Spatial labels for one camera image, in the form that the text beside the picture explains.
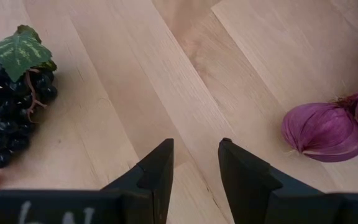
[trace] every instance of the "grape leaf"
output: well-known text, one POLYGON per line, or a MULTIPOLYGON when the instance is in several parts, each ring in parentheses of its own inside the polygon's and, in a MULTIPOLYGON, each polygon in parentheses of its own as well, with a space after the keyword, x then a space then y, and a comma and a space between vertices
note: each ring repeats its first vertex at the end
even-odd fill
POLYGON ((22 34, 23 32, 30 32, 31 35, 38 41, 38 43, 42 43, 42 40, 40 38, 40 36, 38 35, 38 33, 35 31, 35 29, 27 26, 27 25, 20 25, 17 27, 17 30, 15 32, 15 34, 22 34))
POLYGON ((55 64, 55 62, 53 62, 53 60, 44 62, 36 67, 37 68, 46 68, 47 70, 50 70, 51 72, 54 72, 57 70, 57 65, 55 64))
POLYGON ((31 28, 22 28, 0 41, 0 63, 14 82, 27 69, 48 62, 52 57, 52 53, 40 44, 34 32, 31 28))

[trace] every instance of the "grape stem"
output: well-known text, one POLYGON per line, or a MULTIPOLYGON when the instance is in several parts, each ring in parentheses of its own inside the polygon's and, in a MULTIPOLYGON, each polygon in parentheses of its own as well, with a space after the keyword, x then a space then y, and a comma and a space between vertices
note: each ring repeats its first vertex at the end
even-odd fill
POLYGON ((29 86, 30 90, 31 90, 31 94, 32 94, 32 102, 31 102, 31 106, 29 109, 27 109, 27 117, 29 118, 29 121, 33 123, 33 121, 31 120, 30 115, 32 113, 34 113, 34 108, 37 105, 42 106, 43 108, 46 108, 47 105, 41 103, 40 101, 37 100, 37 97, 35 95, 35 89, 31 84, 31 79, 30 79, 30 72, 35 72, 35 73, 39 73, 40 71, 34 68, 30 68, 27 71, 25 71, 25 82, 27 83, 27 85, 29 86))

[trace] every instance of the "green leaf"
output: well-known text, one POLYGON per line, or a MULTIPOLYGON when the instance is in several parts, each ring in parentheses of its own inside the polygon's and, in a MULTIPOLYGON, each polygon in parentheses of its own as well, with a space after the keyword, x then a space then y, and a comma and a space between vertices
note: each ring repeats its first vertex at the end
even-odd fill
POLYGON ((0 41, 0 63, 14 82, 27 69, 48 62, 51 57, 52 53, 40 44, 30 30, 17 31, 0 41))
POLYGON ((38 65, 37 68, 46 68, 47 70, 50 70, 51 72, 54 72, 57 70, 57 65, 53 60, 49 60, 47 62, 42 63, 41 65, 38 65))
POLYGON ((38 41, 38 43, 40 43, 40 44, 42 43, 42 40, 41 40, 40 36, 38 35, 38 33, 35 31, 35 29, 33 29, 27 25, 18 26, 15 34, 22 34, 24 32, 30 32, 31 35, 38 41))

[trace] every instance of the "grape bunch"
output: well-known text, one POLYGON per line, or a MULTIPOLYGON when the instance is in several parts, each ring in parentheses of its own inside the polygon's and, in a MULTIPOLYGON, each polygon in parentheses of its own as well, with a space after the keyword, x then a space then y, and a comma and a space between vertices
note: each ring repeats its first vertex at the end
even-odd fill
POLYGON ((0 64, 0 168, 29 147, 36 128, 30 116, 57 97, 54 78, 52 71, 35 68, 13 82, 0 64))

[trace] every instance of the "wooden floor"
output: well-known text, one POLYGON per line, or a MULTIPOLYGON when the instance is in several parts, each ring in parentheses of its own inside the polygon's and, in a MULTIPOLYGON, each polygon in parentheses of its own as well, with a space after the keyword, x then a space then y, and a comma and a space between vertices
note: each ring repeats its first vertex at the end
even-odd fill
POLYGON ((218 142, 232 138, 325 192, 358 191, 358 157, 283 142, 292 107, 358 90, 358 0, 0 0, 58 64, 57 100, 0 188, 99 189, 175 139, 169 223, 232 223, 218 142))

